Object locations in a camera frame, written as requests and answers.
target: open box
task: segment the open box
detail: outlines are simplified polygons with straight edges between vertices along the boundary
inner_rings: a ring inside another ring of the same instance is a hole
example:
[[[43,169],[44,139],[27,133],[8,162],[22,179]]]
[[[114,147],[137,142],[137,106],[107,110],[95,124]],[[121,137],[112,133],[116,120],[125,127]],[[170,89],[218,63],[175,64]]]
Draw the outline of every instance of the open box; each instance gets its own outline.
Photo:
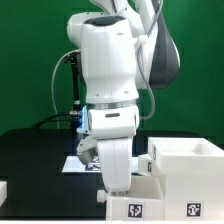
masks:
[[[202,138],[149,138],[165,220],[224,219],[224,152]]]
[[[164,220],[164,196],[156,177],[132,176],[126,196],[107,196],[107,220]]]

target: white block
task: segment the white block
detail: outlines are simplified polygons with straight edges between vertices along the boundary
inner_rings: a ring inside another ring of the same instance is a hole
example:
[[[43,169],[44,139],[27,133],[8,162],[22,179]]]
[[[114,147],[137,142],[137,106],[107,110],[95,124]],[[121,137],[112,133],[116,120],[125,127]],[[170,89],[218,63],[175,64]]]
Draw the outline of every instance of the white block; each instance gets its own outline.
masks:
[[[0,181],[0,207],[7,198],[7,182]]]

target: black cable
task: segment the black cable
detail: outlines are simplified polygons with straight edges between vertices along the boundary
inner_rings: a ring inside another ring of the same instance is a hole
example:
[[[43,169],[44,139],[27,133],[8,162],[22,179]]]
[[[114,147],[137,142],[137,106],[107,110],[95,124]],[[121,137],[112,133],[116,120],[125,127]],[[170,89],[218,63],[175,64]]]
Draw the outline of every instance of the black cable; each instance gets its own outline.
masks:
[[[50,123],[50,122],[73,122],[74,120],[71,119],[63,119],[63,120],[50,120],[50,121],[45,121],[44,123],[38,124],[36,127],[34,127],[33,129],[38,129],[40,128],[42,125],[44,125],[45,123]]]
[[[31,129],[37,129],[39,128],[41,125],[43,125],[44,123],[50,121],[50,120],[53,120],[54,118],[58,118],[58,117],[64,117],[64,116],[69,116],[70,113],[69,112],[64,112],[64,113],[59,113],[59,114],[55,114],[53,116],[50,116],[50,117],[47,117],[45,118],[44,120],[34,124]]]

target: white box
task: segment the white box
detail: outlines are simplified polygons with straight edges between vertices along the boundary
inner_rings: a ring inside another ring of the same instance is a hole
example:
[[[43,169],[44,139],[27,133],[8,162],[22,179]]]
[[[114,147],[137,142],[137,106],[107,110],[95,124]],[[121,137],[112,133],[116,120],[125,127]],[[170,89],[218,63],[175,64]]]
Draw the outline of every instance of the white box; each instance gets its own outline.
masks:
[[[132,176],[126,196],[107,196],[107,220],[164,220],[164,196],[155,177]]]
[[[224,219],[224,152],[202,138],[149,138],[165,220]]]

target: green screen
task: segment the green screen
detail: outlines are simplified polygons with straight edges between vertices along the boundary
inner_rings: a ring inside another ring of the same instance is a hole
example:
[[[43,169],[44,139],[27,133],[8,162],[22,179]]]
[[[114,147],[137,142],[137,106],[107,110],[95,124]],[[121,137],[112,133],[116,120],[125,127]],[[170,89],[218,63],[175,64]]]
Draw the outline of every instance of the green screen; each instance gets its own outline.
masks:
[[[67,21],[86,11],[99,9],[88,0],[0,1],[0,134],[29,128],[54,113],[52,72],[61,56],[74,49]],[[155,116],[140,129],[191,131],[222,145],[224,1],[164,0],[163,13],[180,53],[181,70],[170,87],[154,91]],[[55,96],[59,112],[71,110],[69,64],[59,67]],[[147,114],[150,103],[144,91],[140,101],[141,113]]]

